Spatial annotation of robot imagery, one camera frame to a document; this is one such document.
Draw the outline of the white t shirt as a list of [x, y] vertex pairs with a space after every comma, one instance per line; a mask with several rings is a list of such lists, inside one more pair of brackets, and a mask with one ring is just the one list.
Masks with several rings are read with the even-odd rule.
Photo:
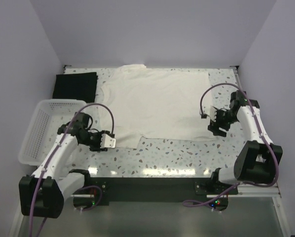
[[204, 71], [149, 69], [127, 65], [114, 70], [103, 83], [102, 103], [111, 114], [100, 110], [101, 128], [110, 128], [114, 117], [116, 147], [137, 148], [142, 137], [184, 141], [210, 141], [209, 119], [200, 117], [200, 108], [212, 106], [210, 87]]

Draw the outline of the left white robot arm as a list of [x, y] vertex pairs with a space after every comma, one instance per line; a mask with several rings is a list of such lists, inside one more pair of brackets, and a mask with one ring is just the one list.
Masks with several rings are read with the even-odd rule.
[[92, 132], [86, 113], [75, 113], [72, 120], [57, 131], [53, 147], [42, 164], [21, 178], [19, 195], [21, 212], [25, 216], [58, 218], [65, 201], [75, 191], [88, 193], [92, 188], [89, 171], [73, 169], [61, 179], [61, 172], [79, 145], [88, 146], [92, 152], [105, 152], [115, 148], [116, 139], [112, 131]]

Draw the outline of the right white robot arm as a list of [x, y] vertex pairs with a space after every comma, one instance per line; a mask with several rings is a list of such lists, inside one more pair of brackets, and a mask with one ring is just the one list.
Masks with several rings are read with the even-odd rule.
[[259, 104], [248, 100], [237, 90], [231, 94], [228, 110], [210, 108], [208, 130], [215, 136], [226, 137], [232, 124], [238, 122], [245, 143], [233, 166], [217, 168], [209, 182], [210, 190], [221, 194], [227, 185], [245, 183], [269, 187], [278, 175], [283, 149], [267, 135], [260, 118]]

